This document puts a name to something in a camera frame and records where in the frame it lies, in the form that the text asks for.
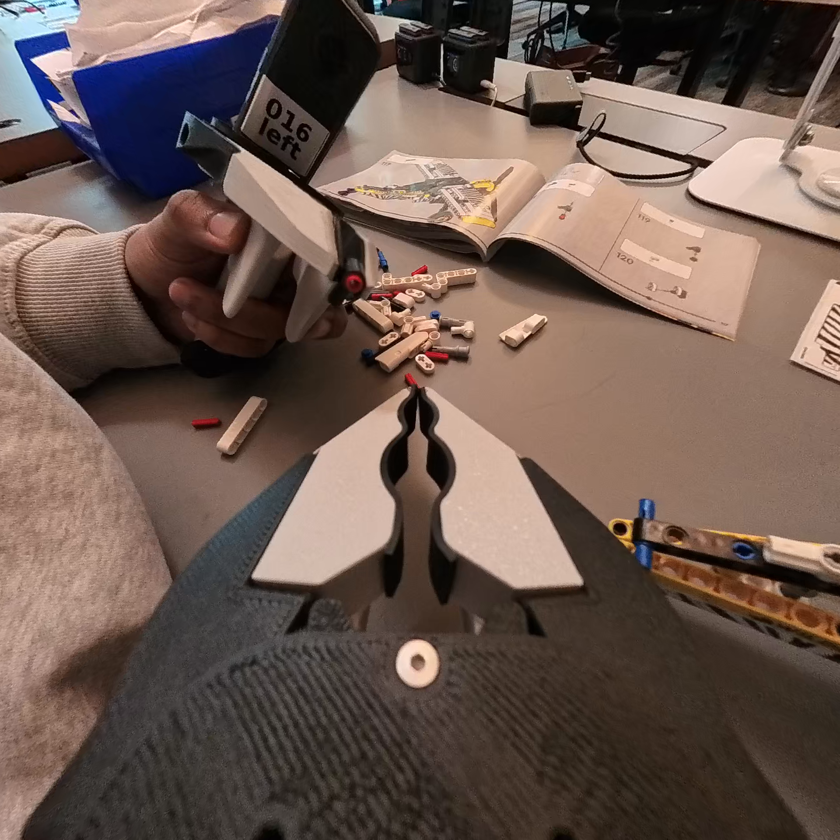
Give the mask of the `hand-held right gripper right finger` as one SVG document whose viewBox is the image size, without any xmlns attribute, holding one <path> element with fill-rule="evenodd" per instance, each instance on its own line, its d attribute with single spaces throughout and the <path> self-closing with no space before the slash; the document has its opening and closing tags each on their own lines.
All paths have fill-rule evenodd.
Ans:
<svg viewBox="0 0 840 840">
<path fill-rule="evenodd" d="M 418 391 L 438 488 L 428 569 L 440 602 L 515 602 L 584 586 L 522 460 L 431 388 Z"/>
</svg>

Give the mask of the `grey closed laptop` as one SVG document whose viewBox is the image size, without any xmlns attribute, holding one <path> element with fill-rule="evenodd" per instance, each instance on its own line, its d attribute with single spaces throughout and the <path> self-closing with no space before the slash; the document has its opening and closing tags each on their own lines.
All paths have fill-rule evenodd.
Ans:
<svg viewBox="0 0 840 840">
<path fill-rule="evenodd" d="M 584 93 L 582 105 L 571 115 L 550 119 L 549 125 L 580 132 L 598 113 L 605 122 L 598 138 L 641 151 L 675 158 L 694 155 L 701 146 L 723 134 L 727 127 L 614 98 Z"/>
</svg>

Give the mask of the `white lego panel piece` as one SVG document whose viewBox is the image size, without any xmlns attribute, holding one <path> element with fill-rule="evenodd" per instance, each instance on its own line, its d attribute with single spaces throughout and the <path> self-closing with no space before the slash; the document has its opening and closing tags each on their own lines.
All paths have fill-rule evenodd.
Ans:
<svg viewBox="0 0 840 840">
<path fill-rule="evenodd" d="M 517 349 L 536 335 L 548 322 L 542 314 L 534 313 L 499 333 L 499 340 L 507 347 Z"/>
</svg>

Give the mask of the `pile of loose lego pieces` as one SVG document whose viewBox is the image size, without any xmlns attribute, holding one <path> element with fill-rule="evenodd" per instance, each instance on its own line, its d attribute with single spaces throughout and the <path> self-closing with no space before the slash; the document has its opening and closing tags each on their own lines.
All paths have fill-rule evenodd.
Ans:
<svg viewBox="0 0 840 840">
<path fill-rule="evenodd" d="M 380 250 L 375 254 L 381 274 L 366 292 L 345 305 L 367 330 L 360 364 L 386 374 L 409 364 L 421 375 L 432 375 L 448 362 L 468 362 L 476 338 L 475 320 L 456 317 L 445 308 L 452 292 L 477 285 L 478 269 L 431 271 L 419 266 L 399 276 L 387 270 Z"/>
</svg>

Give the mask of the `white crumpled paper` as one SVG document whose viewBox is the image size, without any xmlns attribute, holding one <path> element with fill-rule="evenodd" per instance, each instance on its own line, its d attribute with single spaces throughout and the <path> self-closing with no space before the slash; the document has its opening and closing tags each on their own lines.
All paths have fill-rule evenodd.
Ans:
<svg viewBox="0 0 840 840">
<path fill-rule="evenodd" d="M 80 2 L 77 21 L 65 25 L 68 47 L 35 58 L 57 87 L 47 109 L 58 119 L 90 127 L 72 73 L 116 60 L 153 54 L 232 35 L 277 19 L 284 1 Z"/>
</svg>

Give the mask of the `blue plastic bin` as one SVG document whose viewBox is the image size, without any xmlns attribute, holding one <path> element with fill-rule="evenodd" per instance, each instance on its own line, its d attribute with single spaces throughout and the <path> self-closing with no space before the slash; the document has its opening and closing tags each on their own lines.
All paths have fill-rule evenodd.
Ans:
<svg viewBox="0 0 840 840">
<path fill-rule="evenodd" d="M 48 114 L 77 149 L 115 179 L 160 198 L 204 179 L 176 148 L 184 115 L 206 121 L 236 116 L 277 20 L 270 14 L 231 35 L 75 71 L 87 123 L 59 115 L 67 103 L 35 64 L 68 47 L 68 36 L 31 35 L 14 47 Z"/>
</svg>

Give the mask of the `white yellow lego plane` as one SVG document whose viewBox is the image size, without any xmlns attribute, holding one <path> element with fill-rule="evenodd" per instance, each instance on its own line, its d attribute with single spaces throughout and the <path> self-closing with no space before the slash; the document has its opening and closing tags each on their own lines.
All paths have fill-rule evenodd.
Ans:
<svg viewBox="0 0 840 840">
<path fill-rule="evenodd" d="M 835 663 L 839 547 L 615 518 L 608 528 L 677 601 Z"/>
</svg>

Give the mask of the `person's grey hoodie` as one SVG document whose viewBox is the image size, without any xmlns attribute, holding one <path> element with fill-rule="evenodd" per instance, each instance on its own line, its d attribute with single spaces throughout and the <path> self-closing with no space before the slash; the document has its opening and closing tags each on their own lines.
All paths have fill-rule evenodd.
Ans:
<svg viewBox="0 0 840 840">
<path fill-rule="evenodd" d="M 8 338 L 1 397 L 1 830 L 20 838 L 172 578 L 109 441 Z"/>
</svg>

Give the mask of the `zebra striped sticker sheet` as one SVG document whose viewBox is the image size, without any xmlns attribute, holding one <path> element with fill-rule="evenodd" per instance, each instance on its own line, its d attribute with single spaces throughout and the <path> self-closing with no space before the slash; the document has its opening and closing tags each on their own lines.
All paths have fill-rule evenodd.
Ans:
<svg viewBox="0 0 840 840">
<path fill-rule="evenodd" d="M 839 382 L 839 281 L 826 283 L 794 348 L 790 361 Z"/>
</svg>

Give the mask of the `person's left forearm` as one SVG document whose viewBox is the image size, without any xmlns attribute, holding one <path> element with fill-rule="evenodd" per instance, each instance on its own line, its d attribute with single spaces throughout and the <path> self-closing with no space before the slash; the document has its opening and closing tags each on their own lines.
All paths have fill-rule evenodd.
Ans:
<svg viewBox="0 0 840 840">
<path fill-rule="evenodd" d="M 125 247 L 139 229 L 1 215 L 3 335 L 69 392 L 113 370 L 178 361 L 130 282 Z"/>
</svg>

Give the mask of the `black power adapter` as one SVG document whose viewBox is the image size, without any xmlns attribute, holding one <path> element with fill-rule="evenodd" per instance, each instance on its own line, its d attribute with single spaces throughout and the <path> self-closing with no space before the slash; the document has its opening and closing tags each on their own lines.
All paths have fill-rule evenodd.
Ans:
<svg viewBox="0 0 840 840">
<path fill-rule="evenodd" d="M 568 70 L 531 70 L 524 81 L 523 108 L 531 126 L 578 126 L 583 95 Z"/>
</svg>

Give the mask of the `white flat lego beam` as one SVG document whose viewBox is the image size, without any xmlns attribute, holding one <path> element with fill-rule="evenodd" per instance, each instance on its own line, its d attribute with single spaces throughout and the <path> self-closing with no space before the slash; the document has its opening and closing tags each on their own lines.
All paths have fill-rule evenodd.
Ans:
<svg viewBox="0 0 840 840">
<path fill-rule="evenodd" d="M 217 452 L 226 457 L 236 455 L 267 407 L 265 397 L 251 396 L 218 439 Z"/>
</svg>

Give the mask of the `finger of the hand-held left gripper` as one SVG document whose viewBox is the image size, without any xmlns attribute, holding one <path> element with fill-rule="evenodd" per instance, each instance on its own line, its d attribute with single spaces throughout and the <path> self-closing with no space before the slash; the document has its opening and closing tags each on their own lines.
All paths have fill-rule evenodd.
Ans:
<svg viewBox="0 0 840 840">
<path fill-rule="evenodd" d="M 337 222 L 337 249 L 339 264 L 336 271 L 336 284 L 340 294 L 347 294 L 343 287 L 343 277 L 349 271 L 364 274 L 366 288 L 361 295 L 372 292 L 380 279 L 377 248 L 363 233 L 357 231 L 342 217 Z"/>
<path fill-rule="evenodd" d="M 330 306 L 351 299 L 351 226 L 291 178 L 249 152 L 229 157 L 223 192 L 250 218 L 245 246 L 228 259 L 223 311 L 267 299 L 288 265 L 297 283 L 286 339 L 299 342 Z"/>
</svg>

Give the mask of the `open instruction booklet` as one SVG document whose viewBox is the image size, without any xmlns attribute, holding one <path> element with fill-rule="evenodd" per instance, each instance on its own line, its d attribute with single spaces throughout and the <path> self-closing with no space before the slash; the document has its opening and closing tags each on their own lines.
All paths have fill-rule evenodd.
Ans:
<svg viewBox="0 0 840 840">
<path fill-rule="evenodd" d="M 522 242 L 642 308 L 735 340 L 759 242 L 652 204 L 603 168 L 392 151 L 318 191 L 348 219 L 491 259 Z"/>
</svg>

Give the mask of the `person's left hand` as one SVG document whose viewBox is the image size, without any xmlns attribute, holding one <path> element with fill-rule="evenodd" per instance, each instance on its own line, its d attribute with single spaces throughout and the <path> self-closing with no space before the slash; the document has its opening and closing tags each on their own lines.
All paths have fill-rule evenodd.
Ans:
<svg viewBox="0 0 840 840">
<path fill-rule="evenodd" d="M 223 312 L 217 283 L 227 258 L 245 246 L 249 226 L 234 205 L 187 190 L 128 237 L 124 264 L 134 293 L 169 341 L 197 340 L 223 354 L 258 358 L 285 339 L 291 307 L 285 280 L 268 300 L 247 300 L 236 317 Z"/>
</svg>

